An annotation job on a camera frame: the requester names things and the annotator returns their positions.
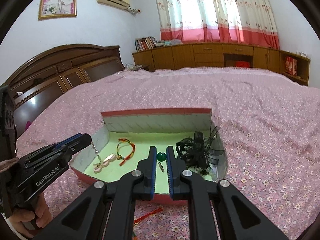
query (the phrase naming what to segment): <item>curtain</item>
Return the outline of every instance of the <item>curtain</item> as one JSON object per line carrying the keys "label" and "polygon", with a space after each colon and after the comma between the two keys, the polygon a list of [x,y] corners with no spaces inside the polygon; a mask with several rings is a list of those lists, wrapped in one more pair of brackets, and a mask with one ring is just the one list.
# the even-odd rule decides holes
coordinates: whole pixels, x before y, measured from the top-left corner
{"label": "curtain", "polygon": [[279,49],[268,0],[156,0],[161,39],[251,44]]}

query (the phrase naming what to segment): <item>hand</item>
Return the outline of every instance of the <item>hand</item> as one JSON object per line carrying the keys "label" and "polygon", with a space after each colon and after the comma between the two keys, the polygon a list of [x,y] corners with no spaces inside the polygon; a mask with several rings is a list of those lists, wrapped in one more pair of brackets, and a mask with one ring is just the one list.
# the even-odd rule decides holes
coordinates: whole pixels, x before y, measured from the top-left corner
{"label": "hand", "polygon": [[28,211],[25,209],[15,209],[13,211],[13,215],[9,217],[9,221],[12,224],[13,228],[17,230],[20,234],[28,238],[33,238],[35,233],[28,231],[23,226],[22,222],[29,222],[33,220],[36,217],[35,213],[37,215],[36,224],[40,228],[44,228],[52,220],[52,216],[49,211],[49,207],[45,202],[43,193],[39,195],[35,212]]}

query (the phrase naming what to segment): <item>pink floral bedspread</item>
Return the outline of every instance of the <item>pink floral bedspread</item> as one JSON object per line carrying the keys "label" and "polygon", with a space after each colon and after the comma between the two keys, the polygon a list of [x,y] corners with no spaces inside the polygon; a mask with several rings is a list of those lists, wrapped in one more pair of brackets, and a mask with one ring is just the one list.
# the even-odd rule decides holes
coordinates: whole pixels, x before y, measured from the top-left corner
{"label": "pink floral bedspread", "polygon": [[[263,70],[121,72],[58,98],[18,139],[18,150],[21,157],[76,133],[94,134],[103,111],[210,107],[228,154],[227,179],[295,239],[320,211],[319,99],[320,90]],[[71,170],[49,186],[53,216],[86,187]],[[138,202],[135,216],[157,207]],[[138,239],[189,239],[188,209],[163,208],[134,228]]]}

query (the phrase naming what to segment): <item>wedding photo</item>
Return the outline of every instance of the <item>wedding photo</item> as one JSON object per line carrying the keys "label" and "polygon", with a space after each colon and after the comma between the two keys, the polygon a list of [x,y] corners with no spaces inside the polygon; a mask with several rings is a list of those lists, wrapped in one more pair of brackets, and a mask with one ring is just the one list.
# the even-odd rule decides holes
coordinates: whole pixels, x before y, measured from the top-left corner
{"label": "wedding photo", "polygon": [[76,17],[76,0],[41,0],[38,19],[57,17]]}

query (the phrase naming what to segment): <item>open box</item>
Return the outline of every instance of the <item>open box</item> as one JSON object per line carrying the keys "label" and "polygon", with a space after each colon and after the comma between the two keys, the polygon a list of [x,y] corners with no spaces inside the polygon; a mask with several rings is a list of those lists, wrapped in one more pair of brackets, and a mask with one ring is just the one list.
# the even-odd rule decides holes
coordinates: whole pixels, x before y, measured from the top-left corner
{"label": "open box", "polygon": [[[101,113],[104,125],[94,135],[92,141],[99,151],[102,159],[110,154],[116,154],[116,147],[119,138],[126,138],[135,144],[135,153],[124,165],[119,166],[122,160],[114,160],[103,168],[100,173],[93,172],[93,164],[99,160],[92,146],[88,146],[74,157],[70,167],[74,170],[79,179],[92,184],[97,180],[113,182],[119,180],[124,174],[136,169],[140,160],[146,159],[150,146],[155,146],[157,152],[166,152],[167,146],[173,146],[175,156],[177,152],[175,145],[184,138],[194,137],[195,131],[200,131],[207,138],[210,130],[215,125],[212,123],[212,110],[209,108],[168,108],[168,109],[139,109]],[[224,149],[219,133],[213,140],[212,148]],[[122,147],[119,153],[127,156],[132,150],[130,145]],[[227,170],[227,155],[223,153],[215,156],[219,165],[215,166],[215,181],[224,178]],[[162,162],[164,171],[159,165],[156,166],[156,188],[154,201],[168,204],[169,187],[166,172],[166,162]]]}

